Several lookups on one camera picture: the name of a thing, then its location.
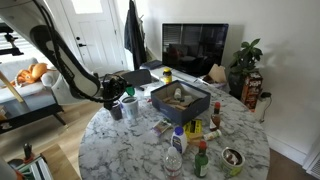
red bottle cap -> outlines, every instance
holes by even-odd
[[[200,149],[207,149],[207,143],[205,141],[200,141],[199,148]]]
[[[219,103],[219,102],[216,102],[216,103],[214,104],[214,107],[215,107],[215,108],[220,108],[220,103]]]

plant pot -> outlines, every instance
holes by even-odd
[[[228,83],[230,87],[230,94],[237,99],[241,99],[242,89],[244,85],[245,76],[242,74],[229,73]]]

green bottle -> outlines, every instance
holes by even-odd
[[[208,156],[206,155],[207,144],[205,141],[200,141],[199,152],[195,156],[194,162],[194,174],[203,178],[208,172]]]

cup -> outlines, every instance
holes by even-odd
[[[113,102],[112,109],[109,110],[109,112],[114,120],[121,119],[122,112],[121,112],[120,102],[119,101]]]
[[[138,117],[138,99],[136,97],[126,97],[121,101],[124,111],[128,119]]]

black cup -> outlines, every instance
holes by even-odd
[[[119,101],[113,102],[112,109],[109,110],[109,112],[114,120],[122,119],[120,102]]]

